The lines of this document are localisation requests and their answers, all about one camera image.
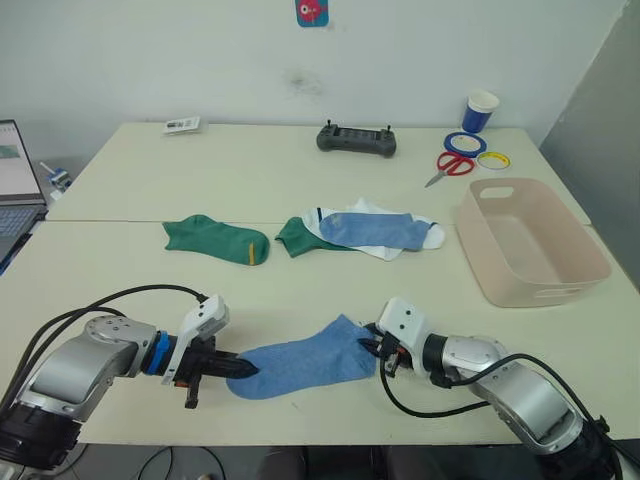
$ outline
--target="floor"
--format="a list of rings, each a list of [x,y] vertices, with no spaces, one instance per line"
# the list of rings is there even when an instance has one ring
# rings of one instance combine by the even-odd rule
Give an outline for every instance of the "floor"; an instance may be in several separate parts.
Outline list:
[[[169,467],[169,451],[144,463],[162,447],[89,445],[82,457],[79,446],[67,459],[72,467],[60,480],[163,480]],[[447,480],[542,480],[533,457],[521,446],[418,447],[431,455]],[[268,447],[215,447],[228,480],[252,480]],[[369,447],[313,447],[309,450],[310,480],[372,480]],[[221,480],[219,467],[205,450],[174,447],[174,465],[169,480],[196,480],[213,474]]]

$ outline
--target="game controller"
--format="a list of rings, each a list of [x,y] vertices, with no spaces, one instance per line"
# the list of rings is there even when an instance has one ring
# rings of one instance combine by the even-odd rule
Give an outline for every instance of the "game controller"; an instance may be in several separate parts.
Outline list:
[[[386,129],[360,130],[356,128],[340,128],[327,120],[327,125],[320,130],[316,138],[318,148],[324,152],[329,150],[348,150],[350,152],[379,153],[384,157],[392,156],[396,151],[396,136],[391,125]]]

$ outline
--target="green sock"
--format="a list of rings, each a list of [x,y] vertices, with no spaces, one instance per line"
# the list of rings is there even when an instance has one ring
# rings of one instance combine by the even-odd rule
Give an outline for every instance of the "green sock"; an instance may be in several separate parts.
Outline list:
[[[276,240],[280,240],[284,244],[291,258],[307,253],[315,248],[323,248],[325,250],[353,250],[349,247],[341,247],[333,243],[325,242],[321,238],[316,237],[302,223],[300,217],[292,217],[286,223],[280,233],[276,236]]]
[[[232,227],[206,215],[192,215],[181,222],[163,222],[169,235],[167,250],[204,253],[244,265],[260,265],[269,255],[264,233]]]

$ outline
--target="blue ring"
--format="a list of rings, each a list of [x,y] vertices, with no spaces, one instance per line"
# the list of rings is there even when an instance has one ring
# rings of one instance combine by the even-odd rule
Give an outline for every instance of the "blue ring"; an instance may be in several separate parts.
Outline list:
[[[458,137],[458,136],[465,136],[465,137],[471,137],[474,140],[477,140],[478,143],[480,143],[480,148],[478,148],[478,150],[460,150],[459,148],[456,148],[453,146],[453,144],[451,143],[451,140],[454,137]],[[448,151],[450,152],[455,152],[458,153],[460,155],[463,155],[465,157],[469,157],[469,158],[475,158],[478,155],[480,155],[482,152],[484,152],[487,149],[487,142],[485,142],[482,138],[480,138],[477,135],[474,135],[473,133],[467,133],[467,132],[454,132],[454,133],[450,133],[449,135],[447,135],[444,139],[444,148],[446,148]]]
[[[144,373],[146,373],[147,375],[156,374],[156,372],[158,371],[158,367],[160,366],[160,362],[162,362],[162,359],[164,358],[164,354],[167,353],[167,350],[169,350],[169,346],[169,335],[167,334],[167,332],[162,330],[160,332],[160,340],[158,340],[158,343],[156,343],[156,349],[155,352],[153,352],[153,359],[149,364],[149,368],[147,368],[147,371]]]

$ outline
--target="laptop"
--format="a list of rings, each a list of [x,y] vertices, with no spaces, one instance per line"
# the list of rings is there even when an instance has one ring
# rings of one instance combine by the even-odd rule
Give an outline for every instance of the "laptop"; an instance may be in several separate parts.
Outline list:
[[[14,120],[0,120],[0,263],[46,212],[18,126]]]

